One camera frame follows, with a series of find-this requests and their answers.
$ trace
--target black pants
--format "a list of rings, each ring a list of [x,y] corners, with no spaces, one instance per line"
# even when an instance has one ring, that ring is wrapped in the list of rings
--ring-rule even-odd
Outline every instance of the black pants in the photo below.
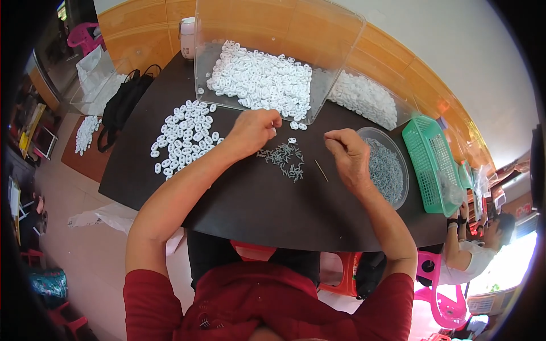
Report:
[[[192,288],[195,290],[199,279],[208,270],[235,262],[242,262],[241,256],[235,251],[228,239],[210,236],[193,230],[186,230],[188,236],[189,266],[192,269]],[[269,262],[288,267],[294,272],[313,281],[319,282],[321,253],[318,251],[302,251],[281,249],[272,254]]]

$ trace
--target red shirt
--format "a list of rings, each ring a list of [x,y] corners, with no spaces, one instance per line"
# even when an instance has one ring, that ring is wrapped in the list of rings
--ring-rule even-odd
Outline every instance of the red shirt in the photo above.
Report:
[[[208,271],[182,314],[167,277],[135,270],[125,277],[127,339],[248,340],[266,325],[285,340],[407,340],[413,279],[395,273],[354,314],[317,298],[310,279],[269,262],[237,262]]]

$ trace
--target person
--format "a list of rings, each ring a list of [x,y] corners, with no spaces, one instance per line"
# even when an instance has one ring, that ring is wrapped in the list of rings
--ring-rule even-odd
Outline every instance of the person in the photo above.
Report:
[[[123,296],[129,341],[407,340],[417,248],[370,180],[370,150],[351,129],[329,131],[324,139],[387,258],[370,297],[354,314],[336,311],[317,297],[319,252],[277,249],[267,262],[243,262],[229,240],[187,230],[195,298],[183,315],[165,263],[167,240],[213,182],[275,137],[281,123],[276,110],[242,112],[221,144],[145,202],[127,239]]]
[[[458,212],[447,220],[447,239],[442,252],[442,267],[438,284],[457,285],[468,283],[484,272],[495,255],[510,243],[515,228],[515,217],[509,213],[494,214],[488,221],[487,209],[478,221],[478,231],[483,231],[481,240],[466,240],[468,204],[461,205]]]

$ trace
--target pink water bottle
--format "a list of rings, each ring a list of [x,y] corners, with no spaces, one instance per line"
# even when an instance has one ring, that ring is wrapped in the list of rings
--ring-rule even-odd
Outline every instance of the pink water bottle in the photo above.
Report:
[[[178,39],[180,39],[180,50],[182,57],[193,60],[195,53],[194,35],[195,32],[195,17],[184,18],[178,24]]]

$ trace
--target white plastic bag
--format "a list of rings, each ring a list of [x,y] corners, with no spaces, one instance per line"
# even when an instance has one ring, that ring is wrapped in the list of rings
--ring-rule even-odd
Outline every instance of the white plastic bag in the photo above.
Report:
[[[68,219],[68,227],[72,229],[81,226],[98,225],[104,223],[118,231],[123,231],[126,235],[128,235],[137,213],[137,211],[115,202],[94,211],[86,211],[70,217]],[[178,244],[182,240],[183,236],[183,228],[179,228],[171,236],[171,238],[167,241],[167,248],[165,250],[166,256],[174,254],[174,251],[178,247]]]
[[[92,101],[112,73],[116,72],[110,54],[103,51],[100,45],[76,64],[76,70],[86,101]]]

